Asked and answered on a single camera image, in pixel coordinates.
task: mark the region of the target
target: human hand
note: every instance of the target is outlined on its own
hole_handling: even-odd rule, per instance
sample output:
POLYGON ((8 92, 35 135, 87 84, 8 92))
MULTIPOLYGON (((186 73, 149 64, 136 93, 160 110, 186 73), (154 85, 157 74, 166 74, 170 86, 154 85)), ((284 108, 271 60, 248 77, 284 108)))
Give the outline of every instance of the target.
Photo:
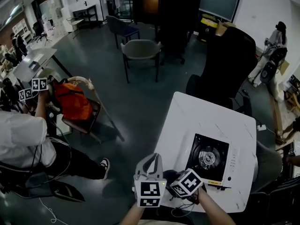
POLYGON ((38 101, 39 102, 44 102, 44 103, 48 103, 49 102, 49 91, 45 90, 45 91, 40 91, 38 94, 38 101))

